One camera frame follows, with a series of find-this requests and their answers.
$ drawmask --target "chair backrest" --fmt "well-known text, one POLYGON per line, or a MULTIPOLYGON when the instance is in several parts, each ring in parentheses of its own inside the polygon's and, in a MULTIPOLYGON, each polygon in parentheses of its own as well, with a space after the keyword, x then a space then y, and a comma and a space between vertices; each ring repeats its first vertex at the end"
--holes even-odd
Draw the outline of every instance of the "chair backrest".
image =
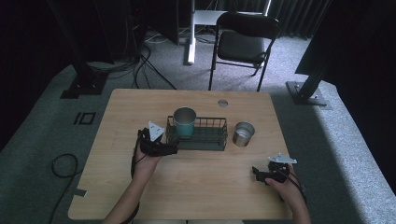
POLYGON ((279 34, 277 19, 263 15, 225 12, 217 20, 217 27, 234 30, 241 35, 276 39, 279 34))

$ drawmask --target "hand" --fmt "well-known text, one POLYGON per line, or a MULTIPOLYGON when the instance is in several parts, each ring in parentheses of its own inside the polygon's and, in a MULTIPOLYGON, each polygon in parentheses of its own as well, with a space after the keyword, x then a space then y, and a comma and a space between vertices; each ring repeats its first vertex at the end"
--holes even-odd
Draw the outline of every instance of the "hand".
POLYGON ((149 180, 162 157, 150 157, 140 150, 140 144, 137 145, 136 158, 134 165, 134 178, 144 178, 149 180))
MULTIPOLYGON (((297 184, 298 181, 295 178, 294 169, 289 165, 290 168, 290 178, 297 184)), ((305 213, 308 217, 308 209, 306 208, 306 204, 304 201, 304 197, 301 194, 300 190, 289 180, 287 179, 284 183, 279 183, 271 178, 266 178, 265 181, 273 187, 285 200, 285 202, 290 206, 293 215, 305 213)))

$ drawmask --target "gray carpet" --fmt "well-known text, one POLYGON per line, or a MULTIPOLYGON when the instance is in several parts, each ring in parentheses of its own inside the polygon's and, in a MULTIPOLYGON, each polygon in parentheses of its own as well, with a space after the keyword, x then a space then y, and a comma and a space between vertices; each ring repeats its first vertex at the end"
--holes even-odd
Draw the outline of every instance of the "gray carpet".
MULTIPOLYGON (((187 46, 176 46, 161 38, 147 43, 149 61, 180 90, 207 90, 213 45, 197 42, 194 65, 185 65, 187 46)), ((271 94, 290 156, 298 161, 297 175, 306 187, 313 223, 396 223, 396 199, 379 171, 361 134, 339 98, 336 88, 322 82, 319 86, 332 110, 318 106, 295 105, 286 81, 304 81, 295 75, 309 40, 281 37, 262 83, 262 91, 271 94)), ((108 64, 93 63, 98 67, 108 64)), ((255 91, 259 77, 250 77, 251 69, 219 65, 213 80, 214 91, 255 91)), ((48 223, 51 212, 70 178, 59 178, 51 171, 54 158, 73 153, 78 170, 83 169, 111 92, 131 88, 131 71, 109 76, 101 95, 81 95, 78 99, 60 99, 68 89, 75 71, 66 67, 49 84, 8 145, 0 154, 0 223, 48 223), (91 125, 75 124, 78 113, 96 116, 91 125)), ((139 88, 171 89, 148 66, 137 78, 139 88)), ((56 163, 63 175, 74 172, 69 157, 56 163)), ((60 202, 53 223, 99 223, 99 220, 75 221, 67 217, 73 189, 79 175, 60 202)), ((245 223, 290 223, 290 221, 249 220, 245 223)))

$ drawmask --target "chair seat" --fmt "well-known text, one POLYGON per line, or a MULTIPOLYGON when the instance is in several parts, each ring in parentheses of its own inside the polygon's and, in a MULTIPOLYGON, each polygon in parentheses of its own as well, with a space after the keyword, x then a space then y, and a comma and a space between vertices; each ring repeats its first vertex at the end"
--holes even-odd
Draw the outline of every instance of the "chair seat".
POLYGON ((230 31, 221 34, 218 56, 223 60, 262 63, 264 52, 264 40, 260 37, 244 36, 230 31))

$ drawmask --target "wire basket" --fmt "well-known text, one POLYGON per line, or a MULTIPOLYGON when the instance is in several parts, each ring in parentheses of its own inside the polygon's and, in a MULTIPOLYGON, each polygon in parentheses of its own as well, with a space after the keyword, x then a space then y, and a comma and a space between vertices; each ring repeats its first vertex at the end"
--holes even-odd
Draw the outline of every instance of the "wire basket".
POLYGON ((166 143, 177 144, 179 149, 220 150, 227 144, 226 118, 196 118, 189 139, 179 138, 173 116, 166 122, 166 143))

